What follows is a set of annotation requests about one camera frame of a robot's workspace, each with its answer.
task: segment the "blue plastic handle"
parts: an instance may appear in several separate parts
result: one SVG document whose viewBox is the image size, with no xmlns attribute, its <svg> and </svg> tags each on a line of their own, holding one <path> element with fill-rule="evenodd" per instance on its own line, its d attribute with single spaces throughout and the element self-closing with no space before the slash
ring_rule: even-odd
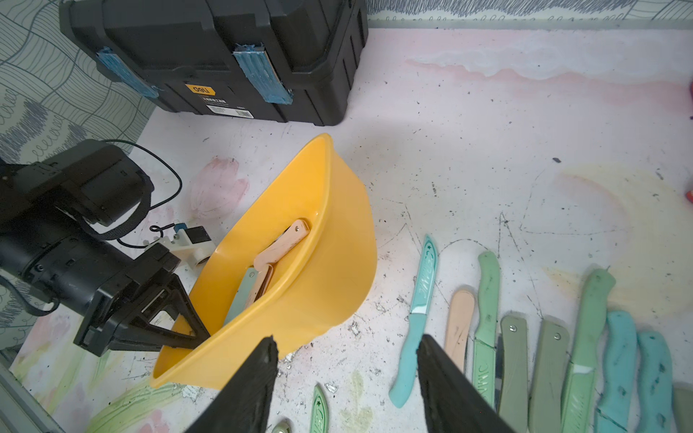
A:
<svg viewBox="0 0 693 433">
<path fill-rule="evenodd" d="M 409 400 L 416 379 L 416 350 L 419 348 L 423 330 L 426 328 L 426 315 L 412 313 L 409 315 L 409 333 L 404 341 L 399 358 L 397 379 L 389 392 L 390 400 L 395 407 L 400 408 Z"/>
<path fill-rule="evenodd" d="M 616 423 L 623 432 L 628 427 L 631 408 L 638 334 L 635 322 L 625 311 L 606 316 L 608 343 L 604 351 L 604 395 L 595 412 L 595 433 L 608 433 Z"/>
<path fill-rule="evenodd" d="M 667 340 L 657 332 L 638 334 L 640 345 L 640 424 L 637 433 L 669 433 L 672 430 L 672 354 Z"/>
</svg>

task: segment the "yellow logo label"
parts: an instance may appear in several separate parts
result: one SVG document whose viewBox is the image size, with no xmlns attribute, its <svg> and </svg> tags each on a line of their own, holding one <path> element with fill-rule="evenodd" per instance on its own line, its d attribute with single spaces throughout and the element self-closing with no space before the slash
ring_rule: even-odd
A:
<svg viewBox="0 0 693 433">
<path fill-rule="evenodd" d="M 190 89 L 193 93 L 195 94 L 200 94 L 200 95 L 211 95 L 214 96 L 216 95 L 216 92 L 214 89 L 208 86 L 197 86 L 197 85 L 186 85 L 188 86 L 188 89 Z"/>
</svg>

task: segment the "toolbox label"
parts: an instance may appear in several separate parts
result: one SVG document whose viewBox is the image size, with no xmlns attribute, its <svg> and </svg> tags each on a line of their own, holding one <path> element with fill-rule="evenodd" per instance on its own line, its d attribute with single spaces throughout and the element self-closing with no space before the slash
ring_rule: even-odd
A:
<svg viewBox="0 0 693 433">
<path fill-rule="evenodd" d="M 224 116 L 254 118 L 253 115 L 250 114 L 250 112 L 246 109 L 216 107 L 214 105 L 207 105 L 207 108 L 209 108 L 213 113 L 223 114 Z"/>
<path fill-rule="evenodd" d="M 204 101 L 205 105 L 218 105 L 219 107 L 231 107 L 226 100 L 223 100 L 221 98 L 210 98 L 208 96 L 200 96 L 200 98 Z"/>
<path fill-rule="evenodd" d="M 198 95 L 210 95 L 215 96 L 216 92 L 209 86 L 198 86 L 198 85 L 186 85 L 190 91 Z"/>
</svg>

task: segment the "teal knife handle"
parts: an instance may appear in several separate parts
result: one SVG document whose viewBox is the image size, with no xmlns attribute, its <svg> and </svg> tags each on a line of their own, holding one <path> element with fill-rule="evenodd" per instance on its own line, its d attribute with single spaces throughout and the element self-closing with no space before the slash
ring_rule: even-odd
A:
<svg viewBox="0 0 693 433">
<path fill-rule="evenodd" d="M 608 342 L 604 351 L 604 395 L 595 412 L 595 433 L 613 431 L 609 423 L 628 427 L 631 394 L 638 354 L 635 322 L 625 311 L 612 311 L 606 316 Z"/>
<path fill-rule="evenodd" d="M 495 254 L 486 251 L 479 256 L 481 281 L 479 281 L 479 326 L 474 339 L 495 347 L 495 324 L 498 320 L 498 295 L 500 292 L 500 265 Z"/>
<path fill-rule="evenodd" d="M 397 379 L 389 392 L 390 400 L 395 407 L 400 408 L 409 399 L 416 379 L 416 350 L 419 348 L 423 330 L 426 327 L 426 315 L 412 313 L 409 315 L 409 333 L 404 341 L 399 358 Z"/>
<path fill-rule="evenodd" d="M 672 429 L 672 354 L 662 334 L 638 334 L 640 346 L 640 423 L 637 433 L 669 433 Z"/>
</svg>

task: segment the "teal knife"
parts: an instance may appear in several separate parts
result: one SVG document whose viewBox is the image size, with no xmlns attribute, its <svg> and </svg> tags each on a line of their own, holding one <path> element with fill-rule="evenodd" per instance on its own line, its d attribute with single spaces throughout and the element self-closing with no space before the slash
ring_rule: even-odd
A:
<svg viewBox="0 0 693 433">
<path fill-rule="evenodd" d="M 245 276 L 238 286 L 238 291 L 236 292 L 234 301 L 231 303 L 229 312 L 226 314 L 226 319 L 224 319 L 225 326 L 245 309 L 245 303 L 248 300 L 250 290 L 253 288 L 253 285 L 255 285 L 255 280 L 257 277 L 258 272 L 254 267 L 251 266 L 245 271 Z"/>
<path fill-rule="evenodd" d="M 608 343 L 604 351 L 604 395 L 595 411 L 595 433 L 626 433 L 635 379 L 638 334 L 628 312 L 606 315 Z"/>
<path fill-rule="evenodd" d="M 495 410 L 495 324 L 498 320 L 500 265 L 491 251 L 479 256 L 479 265 L 479 326 L 474 334 L 472 383 Z"/>
<path fill-rule="evenodd" d="M 638 345 L 640 423 L 636 433 L 669 433 L 674 417 L 672 354 L 669 352 L 667 340 L 657 332 L 639 333 Z"/>
<path fill-rule="evenodd" d="M 561 399 L 561 431 L 585 433 L 593 410 L 597 377 L 597 342 L 606 324 L 606 298 L 616 280 L 595 269 L 582 290 L 575 340 Z"/>
<path fill-rule="evenodd" d="M 426 315 L 431 302 L 433 285 L 435 284 L 436 269 L 438 268 L 438 252 L 429 235 L 423 241 L 419 275 L 414 286 L 414 298 L 409 314 L 409 333 L 404 341 L 399 358 L 397 379 L 389 391 L 392 404 L 399 408 L 409 399 L 416 379 L 416 350 L 421 343 L 423 330 L 426 327 Z"/>
</svg>

